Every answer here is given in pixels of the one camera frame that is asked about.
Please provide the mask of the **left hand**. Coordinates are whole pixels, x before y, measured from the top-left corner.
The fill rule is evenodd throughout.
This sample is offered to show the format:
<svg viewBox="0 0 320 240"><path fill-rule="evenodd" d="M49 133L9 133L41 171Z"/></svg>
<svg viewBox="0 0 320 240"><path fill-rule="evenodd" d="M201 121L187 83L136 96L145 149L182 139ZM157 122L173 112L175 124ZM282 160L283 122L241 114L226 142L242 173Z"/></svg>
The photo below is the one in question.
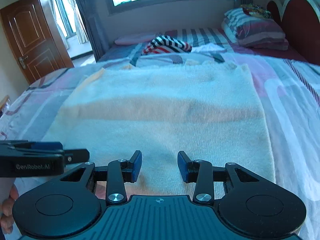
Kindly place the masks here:
<svg viewBox="0 0 320 240"><path fill-rule="evenodd" d="M1 204L1 211L3 215L1 216L1 230L3 234L11 234L14 226L14 218L12 215L12 208L15 201L18 199L19 194L15 184L11 187L9 198L6 199Z"/></svg>

